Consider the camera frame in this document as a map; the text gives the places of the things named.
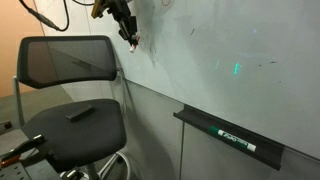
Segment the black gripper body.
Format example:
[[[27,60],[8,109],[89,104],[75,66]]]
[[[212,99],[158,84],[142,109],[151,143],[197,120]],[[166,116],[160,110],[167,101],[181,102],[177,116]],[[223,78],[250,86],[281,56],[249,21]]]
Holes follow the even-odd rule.
[[[131,16],[131,11],[126,0],[110,0],[107,13],[111,14],[117,22]]]

